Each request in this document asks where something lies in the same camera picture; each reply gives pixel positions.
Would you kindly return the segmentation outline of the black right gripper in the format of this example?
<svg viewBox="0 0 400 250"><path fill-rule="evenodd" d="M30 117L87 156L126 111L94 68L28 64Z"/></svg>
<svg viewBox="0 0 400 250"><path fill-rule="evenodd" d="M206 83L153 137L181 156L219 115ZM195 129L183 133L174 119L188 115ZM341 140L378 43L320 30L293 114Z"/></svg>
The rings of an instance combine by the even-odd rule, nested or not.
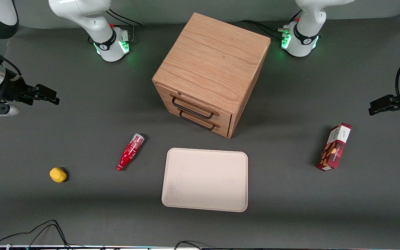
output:
<svg viewBox="0 0 400 250"><path fill-rule="evenodd" d="M23 78L12 81L11 76L7 76L3 81L3 103L15 101L32 106L33 101L36 100L47 101L56 106L60 104L56 91L42 84L36 85L36 93L33 89L34 87L26 84Z"/></svg>

